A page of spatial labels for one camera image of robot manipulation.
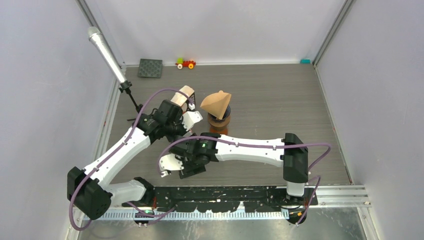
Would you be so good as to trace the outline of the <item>coffee paper filter box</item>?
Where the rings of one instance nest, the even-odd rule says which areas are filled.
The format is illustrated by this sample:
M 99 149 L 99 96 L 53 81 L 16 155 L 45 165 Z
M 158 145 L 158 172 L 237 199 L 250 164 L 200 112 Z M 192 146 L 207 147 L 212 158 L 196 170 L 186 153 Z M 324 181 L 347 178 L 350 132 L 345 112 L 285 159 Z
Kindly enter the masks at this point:
M 185 85 L 174 94 L 170 101 L 180 106 L 183 112 L 193 111 L 196 108 L 195 90 Z

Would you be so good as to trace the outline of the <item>blue ribbed dripper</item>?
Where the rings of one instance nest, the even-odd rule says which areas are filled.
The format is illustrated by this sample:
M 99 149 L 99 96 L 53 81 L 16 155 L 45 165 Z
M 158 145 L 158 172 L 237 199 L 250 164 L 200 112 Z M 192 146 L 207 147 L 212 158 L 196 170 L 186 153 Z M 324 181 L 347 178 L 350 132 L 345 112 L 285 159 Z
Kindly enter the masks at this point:
M 230 117 L 230 115 L 231 115 L 231 107 L 230 107 L 230 105 L 228 105 L 226 107 L 225 112 L 224 112 L 222 118 L 220 119 L 220 121 L 225 121 L 227 118 Z

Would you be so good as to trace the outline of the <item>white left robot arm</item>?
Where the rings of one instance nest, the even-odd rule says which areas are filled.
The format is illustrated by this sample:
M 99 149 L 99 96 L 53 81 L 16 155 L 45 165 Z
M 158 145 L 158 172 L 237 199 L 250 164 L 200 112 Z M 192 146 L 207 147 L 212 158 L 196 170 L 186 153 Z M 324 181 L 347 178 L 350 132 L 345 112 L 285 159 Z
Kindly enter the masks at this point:
M 153 193 L 140 178 L 125 183 L 111 181 L 137 154 L 165 137 L 172 141 L 185 135 L 202 116 L 183 112 L 170 100 L 163 100 L 150 114 L 140 112 L 124 136 L 94 162 L 67 174 L 67 199 L 90 220 L 99 219 L 112 205 L 135 201 L 141 207 L 153 202 Z

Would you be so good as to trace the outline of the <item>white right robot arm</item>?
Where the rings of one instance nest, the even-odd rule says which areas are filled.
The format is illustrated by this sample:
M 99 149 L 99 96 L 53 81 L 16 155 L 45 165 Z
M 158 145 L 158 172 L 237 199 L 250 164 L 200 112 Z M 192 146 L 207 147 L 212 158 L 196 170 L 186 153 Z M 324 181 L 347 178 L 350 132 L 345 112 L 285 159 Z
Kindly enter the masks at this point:
M 179 171 L 184 179 L 204 172 L 210 162 L 257 162 L 282 169 L 288 203 L 299 205 L 306 197 L 309 150 L 293 133 L 285 134 L 284 138 L 247 139 L 203 132 L 199 136 L 177 136 L 174 143 L 159 160 L 163 174 Z

